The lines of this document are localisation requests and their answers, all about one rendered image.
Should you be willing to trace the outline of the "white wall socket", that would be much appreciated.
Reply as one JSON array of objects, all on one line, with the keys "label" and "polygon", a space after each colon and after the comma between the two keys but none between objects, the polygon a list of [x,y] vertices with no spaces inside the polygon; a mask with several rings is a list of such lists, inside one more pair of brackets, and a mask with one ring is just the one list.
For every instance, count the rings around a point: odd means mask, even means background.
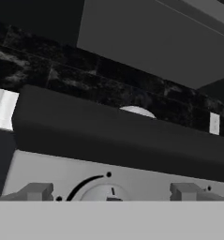
[{"label": "white wall socket", "polygon": [[220,128],[220,116],[216,113],[210,113],[209,132],[218,135]]}]

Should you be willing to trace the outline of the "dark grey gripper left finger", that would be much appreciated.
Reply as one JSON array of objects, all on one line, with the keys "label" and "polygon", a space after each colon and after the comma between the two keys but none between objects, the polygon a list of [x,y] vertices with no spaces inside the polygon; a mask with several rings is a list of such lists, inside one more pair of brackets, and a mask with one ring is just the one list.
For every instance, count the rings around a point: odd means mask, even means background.
[{"label": "dark grey gripper left finger", "polygon": [[17,192],[0,197],[1,201],[52,201],[53,183],[29,183]]}]

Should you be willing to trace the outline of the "grey round stove knob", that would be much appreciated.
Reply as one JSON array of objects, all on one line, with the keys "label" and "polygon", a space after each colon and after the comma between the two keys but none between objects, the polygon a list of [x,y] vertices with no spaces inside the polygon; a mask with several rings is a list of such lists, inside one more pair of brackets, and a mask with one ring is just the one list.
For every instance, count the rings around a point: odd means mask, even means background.
[{"label": "grey round stove knob", "polygon": [[88,202],[124,202],[130,198],[127,192],[117,185],[97,185],[89,188],[81,197]]}]

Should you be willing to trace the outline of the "white kettle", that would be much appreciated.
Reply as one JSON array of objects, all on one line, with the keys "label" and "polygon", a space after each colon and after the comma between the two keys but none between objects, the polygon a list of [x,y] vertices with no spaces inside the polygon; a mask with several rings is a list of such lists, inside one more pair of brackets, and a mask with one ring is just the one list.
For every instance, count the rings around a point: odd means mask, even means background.
[{"label": "white kettle", "polygon": [[121,107],[121,110],[131,112],[131,113],[136,113],[136,114],[139,114],[139,115],[143,115],[143,116],[147,116],[147,117],[156,119],[156,117],[151,112],[145,110],[142,107],[125,106],[125,107]]}]

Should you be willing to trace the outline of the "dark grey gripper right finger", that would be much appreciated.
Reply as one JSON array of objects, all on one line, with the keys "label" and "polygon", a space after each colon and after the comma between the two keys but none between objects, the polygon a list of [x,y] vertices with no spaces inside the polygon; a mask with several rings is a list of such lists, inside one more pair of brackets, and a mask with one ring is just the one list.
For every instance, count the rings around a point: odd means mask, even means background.
[{"label": "dark grey gripper right finger", "polygon": [[224,197],[207,192],[193,183],[171,183],[171,201],[224,201]]}]

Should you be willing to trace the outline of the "grey range hood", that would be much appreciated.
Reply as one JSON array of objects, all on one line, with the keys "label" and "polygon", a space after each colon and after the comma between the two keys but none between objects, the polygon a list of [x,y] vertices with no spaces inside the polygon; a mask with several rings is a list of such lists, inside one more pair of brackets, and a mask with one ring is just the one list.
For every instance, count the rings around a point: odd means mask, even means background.
[{"label": "grey range hood", "polygon": [[218,0],[85,0],[77,46],[190,88],[224,88]]}]

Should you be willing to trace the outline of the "shiny silver container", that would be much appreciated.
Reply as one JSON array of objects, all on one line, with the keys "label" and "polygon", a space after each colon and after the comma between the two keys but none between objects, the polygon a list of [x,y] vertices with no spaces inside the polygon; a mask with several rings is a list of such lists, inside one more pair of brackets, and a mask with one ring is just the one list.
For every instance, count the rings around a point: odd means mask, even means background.
[{"label": "shiny silver container", "polygon": [[12,131],[11,117],[14,112],[19,94],[0,89],[0,128]]}]

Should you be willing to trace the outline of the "black and grey stove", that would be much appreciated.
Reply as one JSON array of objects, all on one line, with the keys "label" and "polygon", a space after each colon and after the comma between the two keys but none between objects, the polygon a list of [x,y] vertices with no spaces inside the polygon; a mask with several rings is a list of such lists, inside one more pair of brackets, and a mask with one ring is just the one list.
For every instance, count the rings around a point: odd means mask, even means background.
[{"label": "black and grey stove", "polygon": [[168,200],[174,184],[224,197],[224,137],[26,85],[12,115],[16,150],[4,193],[51,183],[78,201],[102,189]]}]

